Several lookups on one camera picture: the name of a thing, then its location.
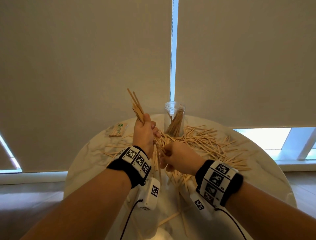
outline wire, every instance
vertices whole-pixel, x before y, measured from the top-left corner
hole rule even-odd
[[[242,234],[242,236],[244,237],[244,239],[247,240],[244,233],[242,232],[242,230],[238,226],[237,222],[232,218],[232,216],[230,216],[226,211],[224,211],[223,209],[220,209],[220,208],[215,208],[215,211],[222,211],[222,212],[226,213],[233,220],[233,222],[236,224],[236,226],[238,227],[238,229],[239,229],[240,233]]]
[[[122,232],[121,238],[120,238],[119,240],[122,240],[122,238],[123,238],[123,235],[124,235],[125,229],[126,229],[126,227],[127,227],[128,220],[129,220],[129,219],[130,219],[130,217],[131,217],[131,214],[132,214],[132,211],[134,210],[134,207],[136,206],[136,204],[137,204],[137,203],[142,202],[142,201],[143,201],[143,199],[139,199],[137,202],[135,202],[134,206],[132,207],[131,212],[130,212],[130,214],[128,215],[127,221],[126,221],[126,223],[125,223],[125,226],[124,226],[124,229],[123,229],[123,232]]]

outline round table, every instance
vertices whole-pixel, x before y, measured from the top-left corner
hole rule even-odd
[[[152,121],[157,123],[157,127],[163,130],[164,115],[156,114],[151,116]],[[123,135],[127,136],[133,133],[136,118],[126,121],[128,127]],[[237,141],[245,141],[247,138],[242,134],[224,127],[216,122],[193,116],[185,117],[185,125],[200,126],[206,125],[206,129],[215,128],[218,134],[230,135],[231,139]],[[69,168],[66,181],[64,198],[70,193],[78,189],[84,183],[99,174],[105,169],[111,157],[103,154],[106,145],[115,145],[122,138],[109,138],[113,126],[103,130],[92,138],[78,153],[72,165]],[[125,137],[124,142],[132,143],[131,137]],[[245,180],[254,186],[266,191],[267,193],[283,200],[284,202],[296,207],[296,201],[292,189],[278,165],[269,155],[252,141],[242,145],[249,151],[257,153],[249,157],[248,165],[250,171],[241,172]],[[107,152],[118,152],[121,148],[106,148]],[[186,219],[186,229],[189,237],[185,234],[184,223],[181,215],[174,217],[172,220],[161,225],[157,229],[157,223],[178,212],[177,197],[175,187],[167,185],[167,176],[164,170],[162,173],[162,186],[158,198],[157,207],[154,211],[144,211],[135,208],[132,216],[133,221],[129,221],[123,239],[140,239],[139,233],[135,229],[135,224],[144,239],[243,239],[234,223],[222,212],[213,213],[211,221],[205,220],[195,207],[190,208],[184,213]],[[112,228],[110,229],[106,239],[119,239],[122,232],[122,222],[125,220],[126,214],[129,212],[125,206],[122,206],[118,217],[116,218]],[[248,233],[242,228],[247,239],[252,239]]]

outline beige window shade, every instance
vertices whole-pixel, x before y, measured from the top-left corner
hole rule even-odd
[[[103,129],[169,100],[171,1],[1,1],[0,132],[24,172],[67,170]]]
[[[316,1],[179,1],[175,100],[237,128],[315,126]]]

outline clear plastic jar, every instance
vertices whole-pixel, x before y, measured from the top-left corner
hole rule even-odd
[[[183,135],[185,106],[178,102],[165,104],[165,128],[164,133],[171,137]]]

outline wooden floor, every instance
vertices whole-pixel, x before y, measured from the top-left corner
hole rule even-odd
[[[297,206],[316,218],[316,172],[285,173]],[[20,239],[63,199],[64,183],[0,186],[0,239]]]

